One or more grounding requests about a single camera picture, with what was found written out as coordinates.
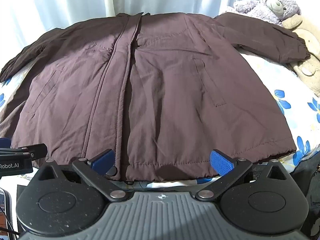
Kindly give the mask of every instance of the purple teddy bear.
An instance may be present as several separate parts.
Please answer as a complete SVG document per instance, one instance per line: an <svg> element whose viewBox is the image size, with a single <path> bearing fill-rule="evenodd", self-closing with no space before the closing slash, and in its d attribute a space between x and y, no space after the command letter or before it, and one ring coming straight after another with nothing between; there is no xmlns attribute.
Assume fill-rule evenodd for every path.
<svg viewBox="0 0 320 240"><path fill-rule="evenodd" d="M300 8L295 0L241 0L228 6L226 12L239 13L282 26L281 22L295 14Z"/></svg>

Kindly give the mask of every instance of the logo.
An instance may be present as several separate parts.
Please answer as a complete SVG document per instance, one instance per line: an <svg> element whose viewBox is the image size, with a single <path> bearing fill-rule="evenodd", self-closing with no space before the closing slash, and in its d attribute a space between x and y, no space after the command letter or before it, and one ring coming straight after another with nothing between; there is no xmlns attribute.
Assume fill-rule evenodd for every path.
<svg viewBox="0 0 320 240"><path fill-rule="evenodd" d="M161 194L158 196L158 198L160 198L160 199L165 199L166 197L168 197L168 196L166 196L165 194Z"/></svg>
<svg viewBox="0 0 320 240"><path fill-rule="evenodd" d="M19 163L0 164L0 169L13 169L18 167Z"/></svg>

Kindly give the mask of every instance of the brown jacket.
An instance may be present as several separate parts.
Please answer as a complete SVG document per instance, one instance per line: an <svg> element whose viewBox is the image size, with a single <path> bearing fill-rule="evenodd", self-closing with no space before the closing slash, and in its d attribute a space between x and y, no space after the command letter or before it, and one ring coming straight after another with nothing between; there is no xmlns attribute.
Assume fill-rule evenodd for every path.
<svg viewBox="0 0 320 240"><path fill-rule="evenodd" d="M127 181L215 175L214 148L253 162L295 151L277 103L234 47L280 63L309 56L295 33L232 13L121 14L54 29L1 72L2 82L33 64L30 94L24 81L15 95L20 118L4 110L1 136L13 147L45 143L59 164L112 148L114 179Z"/></svg>

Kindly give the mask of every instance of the black cable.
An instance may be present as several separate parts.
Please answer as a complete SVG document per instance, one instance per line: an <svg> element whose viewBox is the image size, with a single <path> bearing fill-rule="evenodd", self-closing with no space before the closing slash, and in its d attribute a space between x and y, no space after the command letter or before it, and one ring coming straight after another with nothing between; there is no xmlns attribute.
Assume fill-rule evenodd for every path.
<svg viewBox="0 0 320 240"><path fill-rule="evenodd" d="M10 231L13 231L13 232L15 232L14 231L14 229L13 229L13 226L12 226L12 224L11 224L11 222L10 222L10 220L8 219L8 217L7 217L7 215L5 214L5 212L3 211L3 209L2 209L2 207L0 206L0 209L1 209L1 212L4 214L4 216L5 216L5 219L7 220L7 222L8 222L8 224L9 224L9 226L11 227L11 229L12 230L10 230L10 229L7 229L7 230L10 230ZM17 232L15 232L15 233L12 233L13 235L14 235L14 238L17 240L17 236L16 236L16 233Z"/></svg>
<svg viewBox="0 0 320 240"><path fill-rule="evenodd" d="M20 235L19 232L13 231L13 230L8 229L8 228L2 228L2 227L0 227L0 231L7 232L7 233L9 233L9 234L18 235L18 236Z"/></svg>

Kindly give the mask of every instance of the beige teddy bear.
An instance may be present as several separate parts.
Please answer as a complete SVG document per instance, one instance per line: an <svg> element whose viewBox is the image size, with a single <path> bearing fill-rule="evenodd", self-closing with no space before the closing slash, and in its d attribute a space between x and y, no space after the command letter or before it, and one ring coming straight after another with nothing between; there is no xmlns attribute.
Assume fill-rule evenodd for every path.
<svg viewBox="0 0 320 240"><path fill-rule="evenodd" d="M284 20L282 26L292 30L303 38L311 53L310 59L292 62L297 76L305 83L317 97L320 97L320 30L305 17L295 14Z"/></svg>

